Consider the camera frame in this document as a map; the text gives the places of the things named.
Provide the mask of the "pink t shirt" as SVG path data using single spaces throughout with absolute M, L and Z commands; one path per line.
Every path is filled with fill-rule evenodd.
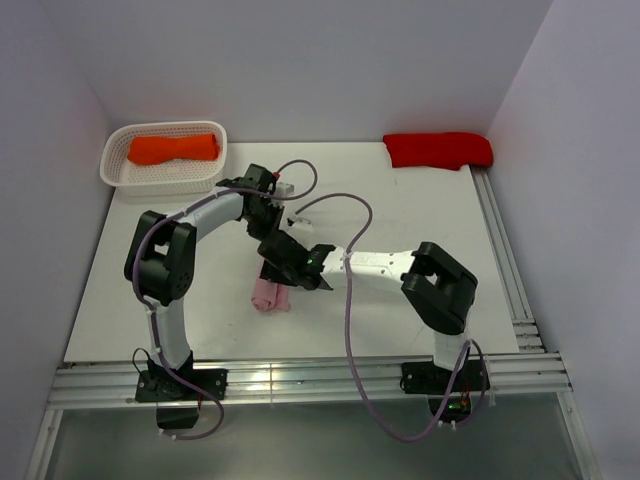
M 289 287 L 264 279 L 261 274 L 262 269 L 259 269 L 251 295 L 254 309 L 261 313 L 289 312 Z

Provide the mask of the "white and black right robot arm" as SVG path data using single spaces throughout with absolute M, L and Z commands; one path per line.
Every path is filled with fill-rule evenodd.
M 263 240 L 260 277 L 307 291 L 333 291 L 347 285 L 403 294 L 423 323 L 434 332 L 433 378 L 452 390 L 468 374 L 464 344 L 469 310 L 478 279 L 433 242 L 415 250 L 348 252 L 331 244 L 307 249 L 278 231 Z

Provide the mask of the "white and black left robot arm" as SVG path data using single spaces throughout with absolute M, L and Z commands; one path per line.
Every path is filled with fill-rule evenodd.
M 280 174 L 256 164 L 224 179 L 205 197 L 172 213 L 144 212 L 124 266 L 125 278 L 150 315 L 153 354 L 140 389 L 161 400 L 186 400 L 195 386 L 193 352 L 186 339 L 184 296 L 195 271 L 197 243 L 220 226 L 245 221 L 248 235 L 262 241 L 279 227 Z

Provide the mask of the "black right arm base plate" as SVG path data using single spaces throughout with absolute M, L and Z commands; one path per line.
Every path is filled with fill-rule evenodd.
M 401 364 L 400 388 L 406 394 L 443 395 L 451 377 L 451 371 L 429 362 L 405 362 Z M 452 393 L 489 390 L 491 383 L 481 362 L 468 360 L 456 374 Z

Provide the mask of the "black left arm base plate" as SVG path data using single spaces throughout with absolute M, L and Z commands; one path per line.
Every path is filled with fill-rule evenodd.
M 196 369 L 183 378 L 218 400 L 225 397 L 226 369 Z M 144 370 L 139 374 L 135 392 L 137 403 L 196 401 L 201 394 L 177 381 L 164 369 Z

